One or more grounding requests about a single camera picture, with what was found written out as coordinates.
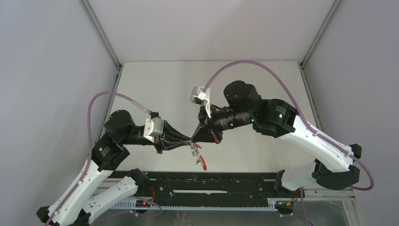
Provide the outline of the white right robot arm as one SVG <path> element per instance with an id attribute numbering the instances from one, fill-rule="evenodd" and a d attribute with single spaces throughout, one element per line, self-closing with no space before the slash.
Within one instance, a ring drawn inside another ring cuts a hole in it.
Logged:
<path id="1" fill-rule="evenodd" d="M 254 85 L 243 81 L 228 84 L 224 91 L 225 107 L 210 103 L 210 90 L 194 87 L 191 101 L 200 105 L 199 125 L 191 141 L 219 144 L 226 130 L 251 125 L 255 132 L 279 138 L 304 149 L 314 160 L 295 170 L 281 170 L 274 192 L 285 197 L 301 187 L 319 185 L 342 190 L 359 181 L 360 169 L 353 158 L 361 156 L 358 144 L 342 145 L 308 121 L 297 109 L 281 99 L 262 99 Z"/>

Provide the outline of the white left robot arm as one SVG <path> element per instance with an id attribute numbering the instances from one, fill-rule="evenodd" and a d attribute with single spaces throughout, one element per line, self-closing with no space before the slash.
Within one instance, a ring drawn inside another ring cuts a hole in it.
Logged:
<path id="1" fill-rule="evenodd" d="M 190 137 L 174 129 L 158 113 L 151 112 L 143 126 L 137 126 L 126 110 L 112 113 L 104 124 L 105 133 L 95 143 L 84 166 L 65 193 L 36 215 L 47 226 L 88 226 L 119 201 L 149 190 L 149 178 L 132 169 L 120 182 L 99 195 L 94 191 L 129 156 L 126 145 L 151 145 L 158 153 L 191 144 Z"/>

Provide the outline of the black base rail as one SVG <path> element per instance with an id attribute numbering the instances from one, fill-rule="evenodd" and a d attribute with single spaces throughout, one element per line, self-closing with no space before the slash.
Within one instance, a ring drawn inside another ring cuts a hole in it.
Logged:
<path id="1" fill-rule="evenodd" d="M 152 204 L 156 207 L 260 207 L 267 206 L 267 201 L 290 205 L 301 198 L 300 189 L 289 191 L 277 186 L 277 173 L 148 171 L 145 174 L 149 177 L 147 189 L 122 200 L 136 199 L 143 201 L 143 205 Z"/>

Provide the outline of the left aluminium frame post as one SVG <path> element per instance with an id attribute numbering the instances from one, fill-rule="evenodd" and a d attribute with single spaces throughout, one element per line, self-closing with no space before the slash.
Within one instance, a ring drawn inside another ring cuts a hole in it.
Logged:
<path id="1" fill-rule="evenodd" d="M 122 63 L 120 62 L 120 60 L 118 59 L 107 35 L 105 30 L 103 29 L 100 20 L 98 19 L 94 8 L 92 6 L 92 4 L 90 3 L 90 1 L 88 0 L 80 0 L 80 4 L 82 5 L 83 10 L 85 11 L 85 13 L 87 14 L 87 17 L 90 21 L 90 23 L 92 24 L 95 32 L 97 33 L 100 41 L 102 42 L 102 44 L 104 45 L 105 49 L 107 50 L 113 64 L 115 65 L 115 67 L 120 70 L 122 68 Z"/>

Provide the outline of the grey aluminium frame rail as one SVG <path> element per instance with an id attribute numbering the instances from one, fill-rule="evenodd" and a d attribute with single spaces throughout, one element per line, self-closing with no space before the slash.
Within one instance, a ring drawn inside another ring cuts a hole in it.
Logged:
<path id="1" fill-rule="evenodd" d="M 323 45 L 323 40 L 328 33 L 330 25 L 333 23 L 337 12 L 339 12 L 343 0 L 332 1 L 329 10 L 324 16 L 311 44 L 309 45 L 304 57 L 298 66 L 300 69 L 301 77 L 305 87 L 305 91 L 310 103 L 312 117 L 315 120 L 315 125 L 321 131 L 325 131 L 323 114 L 322 114 L 322 104 L 321 104 L 321 91 L 319 87 L 319 73 L 321 72 L 321 67 L 326 65 L 326 62 L 322 61 L 321 49 Z"/>

